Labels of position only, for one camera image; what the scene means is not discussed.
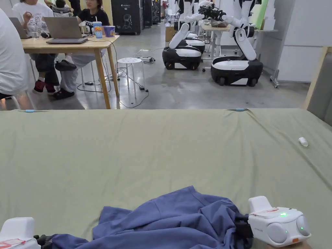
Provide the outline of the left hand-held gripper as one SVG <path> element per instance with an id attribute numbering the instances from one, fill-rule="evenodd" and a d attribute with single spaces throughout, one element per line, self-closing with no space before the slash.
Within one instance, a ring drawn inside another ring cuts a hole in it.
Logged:
<path id="1" fill-rule="evenodd" d="M 52 237 L 34 235 L 32 217 L 16 217 L 4 222 L 0 231 L 1 249 L 52 249 Z"/>

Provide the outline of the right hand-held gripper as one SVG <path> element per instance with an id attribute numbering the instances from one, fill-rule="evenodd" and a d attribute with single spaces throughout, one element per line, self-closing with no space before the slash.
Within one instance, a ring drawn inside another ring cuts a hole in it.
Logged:
<path id="1" fill-rule="evenodd" d="M 250 213 L 236 223 L 243 238 L 256 238 L 269 245 L 293 245 L 310 238 L 311 231 L 304 214 L 287 207 L 272 207 L 265 196 L 248 200 Z"/>

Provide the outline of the person's right hand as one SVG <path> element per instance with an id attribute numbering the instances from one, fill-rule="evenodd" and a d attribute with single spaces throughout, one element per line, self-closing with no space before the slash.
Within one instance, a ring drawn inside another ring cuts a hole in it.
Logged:
<path id="1" fill-rule="evenodd" d="M 283 247 L 274 247 L 272 245 L 267 244 L 266 248 L 267 249 L 312 249 L 312 247 L 307 242 L 299 242 Z"/>

